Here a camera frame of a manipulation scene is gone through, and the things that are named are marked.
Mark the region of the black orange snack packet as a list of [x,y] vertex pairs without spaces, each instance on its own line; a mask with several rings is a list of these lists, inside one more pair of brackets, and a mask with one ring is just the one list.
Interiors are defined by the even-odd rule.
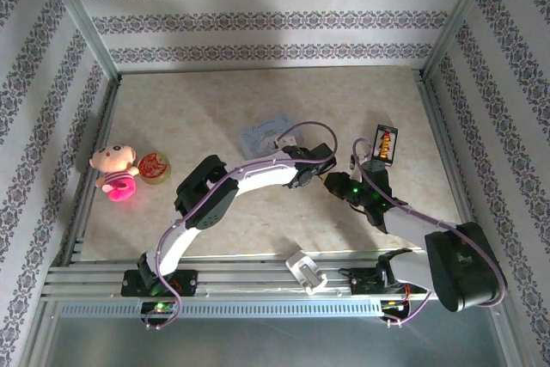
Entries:
[[395,146],[398,129],[387,125],[378,125],[372,147],[371,158],[391,167],[394,164]]

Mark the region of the red round tin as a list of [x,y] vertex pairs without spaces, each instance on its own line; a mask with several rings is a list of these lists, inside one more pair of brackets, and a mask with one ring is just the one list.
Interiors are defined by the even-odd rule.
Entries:
[[171,175],[171,165],[168,158],[161,152],[151,152],[143,156],[137,163],[139,176],[149,185],[158,185]]

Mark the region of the grey metal sheet panel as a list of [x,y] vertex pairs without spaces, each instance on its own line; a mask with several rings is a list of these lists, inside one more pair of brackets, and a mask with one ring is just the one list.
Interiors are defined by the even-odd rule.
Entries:
[[147,329],[133,308],[45,309],[18,367],[534,367],[502,313],[430,303],[403,327],[374,317],[185,318]]

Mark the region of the pink plush doll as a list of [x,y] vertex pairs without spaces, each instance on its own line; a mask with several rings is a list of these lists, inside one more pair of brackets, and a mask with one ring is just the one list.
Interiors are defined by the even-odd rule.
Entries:
[[129,199],[137,189],[136,158],[136,151],[129,145],[114,144],[97,150],[89,159],[90,167],[100,173],[95,188],[101,189],[113,202]]

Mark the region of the aluminium side rail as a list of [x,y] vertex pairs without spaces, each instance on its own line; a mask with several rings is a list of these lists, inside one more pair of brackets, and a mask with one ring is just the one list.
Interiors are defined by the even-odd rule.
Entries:
[[459,217],[463,222],[477,222],[476,211],[469,201],[468,190],[462,179],[460,165],[456,161],[454,147],[437,104],[436,95],[422,75],[422,70],[412,70]]
[[[119,84],[120,77],[116,80],[110,80],[107,84],[99,112],[100,117],[96,122],[97,128],[95,131],[95,138],[87,159],[89,159],[96,150],[107,144],[113,123]],[[86,169],[76,188],[76,197],[73,202],[69,225],[64,232],[58,254],[53,260],[53,266],[68,266],[71,263],[76,241],[85,233],[88,224],[95,196],[95,180],[98,178],[98,174],[99,173],[95,169],[92,169],[92,167],[86,163]]]

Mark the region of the white plastic mount bracket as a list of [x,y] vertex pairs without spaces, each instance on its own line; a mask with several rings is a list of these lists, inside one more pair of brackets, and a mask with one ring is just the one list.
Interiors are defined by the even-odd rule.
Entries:
[[285,265],[305,292],[313,296],[327,285],[327,275],[303,250],[298,250]]

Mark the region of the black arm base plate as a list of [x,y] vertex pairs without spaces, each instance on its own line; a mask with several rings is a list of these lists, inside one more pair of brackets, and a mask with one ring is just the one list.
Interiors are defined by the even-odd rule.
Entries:
[[378,278],[361,278],[352,276],[350,279],[350,289],[353,296],[372,296],[372,295],[405,295],[406,288],[403,283],[387,284]]
[[[170,286],[180,297],[193,297],[198,286],[199,273],[195,270],[176,270],[166,277]],[[162,283],[157,283],[150,290],[142,280],[138,270],[124,273],[121,292],[122,297],[172,297],[174,294]]]

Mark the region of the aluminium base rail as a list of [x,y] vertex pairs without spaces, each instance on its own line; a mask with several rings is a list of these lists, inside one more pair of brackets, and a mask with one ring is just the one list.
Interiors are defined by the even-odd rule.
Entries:
[[[195,270],[198,286],[191,301],[297,301],[357,300],[350,289],[351,269],[374,270],[379,251],[312,253],[312,260],[327,275],[326,287],[308,295],[285,265],[283,255],[184,258],[179,270]],[[69,266],[52,267],[40,294],[47,301],[133,300],[166,302],[173,297],[122,297],[124,273],[137,270],[135,262],[80,261]]]

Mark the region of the aluminium frame post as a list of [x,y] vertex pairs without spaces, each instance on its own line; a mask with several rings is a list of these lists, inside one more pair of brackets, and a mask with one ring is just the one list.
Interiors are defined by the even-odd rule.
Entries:
[[435,69],[439,65],[439,62],[448,51],[455,34],[462,25],[463,21],[467,18],[469,10],[474,5],[474,2],[475,0],[458,0],[454,8],[451,10],[447,21],[443,25],[442,32],[437,37],[431,53],[425,61],[422,69],[419,71],[424,82],[428,81],[432,77]]
[[95,56],[95,60],[100,64],[103,73],[109,80],[113,80],[119,85],[121,75],[102,41],[92,18],[84,8],[82,0],[62,0],[67,9],[71,20],[76,28],[81,32],[88,47]]

